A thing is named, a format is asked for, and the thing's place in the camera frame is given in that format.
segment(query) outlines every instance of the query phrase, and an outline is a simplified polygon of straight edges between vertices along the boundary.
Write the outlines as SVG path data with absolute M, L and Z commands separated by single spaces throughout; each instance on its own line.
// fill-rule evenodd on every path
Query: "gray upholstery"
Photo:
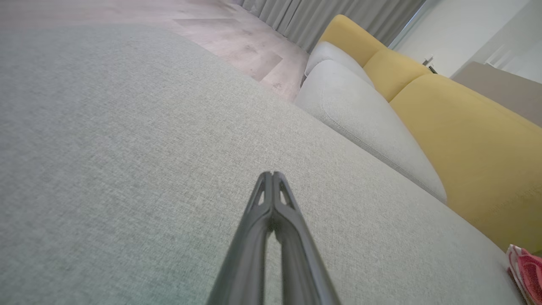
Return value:
M 319 63 L 295 104 L 446 203 L 435 169 L 388 102 L 349 69 Z
M 258 174 L 280 170 L 343 304 L 521 304 L 483 234 L 182 37 L 0 38 L 0 303 L 203 304 Z
M 354 58 L 327 41 L 319 43 L 314 47 L 314 50 L 312 50 L 311 56 L 309 56 L 307 61 L 307 67 L 305 68 L 305 76 L 308 76 L 312 69 L 324 60 L 333 60 L 345 66 L 373 88 L 375 87 L 367 73 L 365 73 L 365 70 L 363 70 Z

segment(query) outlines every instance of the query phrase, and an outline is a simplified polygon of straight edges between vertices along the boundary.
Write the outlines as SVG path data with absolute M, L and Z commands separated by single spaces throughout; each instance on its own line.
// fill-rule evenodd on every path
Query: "yellow cushion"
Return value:
M 366 30 L 344 15 L 337 15 L 333 18 L 318 42 L 320 41 L 327 41 L 339 47 L 362 67 L 375 53 L 386 48 Z
M 440 176 L 448 206 L 503 251 L 542 250 L 542 129 L 440 75 L 390 103 Z
M 387 48 L 371 57 L 363 70 L 387 101 L 391 101 L 414 79 L 431 74 L 426 66 Z

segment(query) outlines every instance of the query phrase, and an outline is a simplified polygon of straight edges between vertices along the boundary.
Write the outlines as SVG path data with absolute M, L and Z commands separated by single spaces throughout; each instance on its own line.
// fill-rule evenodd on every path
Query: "folded towel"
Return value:
M 542 305 L 542 258 L 510 245 L 506 252 L 508 272 L 512 274 L 527 304 Z

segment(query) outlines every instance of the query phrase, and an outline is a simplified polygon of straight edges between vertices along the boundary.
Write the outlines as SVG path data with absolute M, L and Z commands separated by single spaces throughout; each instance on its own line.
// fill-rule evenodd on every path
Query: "yellow sofa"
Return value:
M 504 251 L 542 250 L 542 129 L 387 49 L 343 15 L 320 41 L 353 57 L 442 180 L 448 207 Z

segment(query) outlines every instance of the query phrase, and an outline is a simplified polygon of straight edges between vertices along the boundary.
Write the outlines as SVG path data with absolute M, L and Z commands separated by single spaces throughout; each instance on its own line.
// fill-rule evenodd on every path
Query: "gray curtain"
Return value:
M 311 51 L 331 19 L 346 15 L 389 46 L 425 0 L 241 0 L 260 18 L 305 51 Z

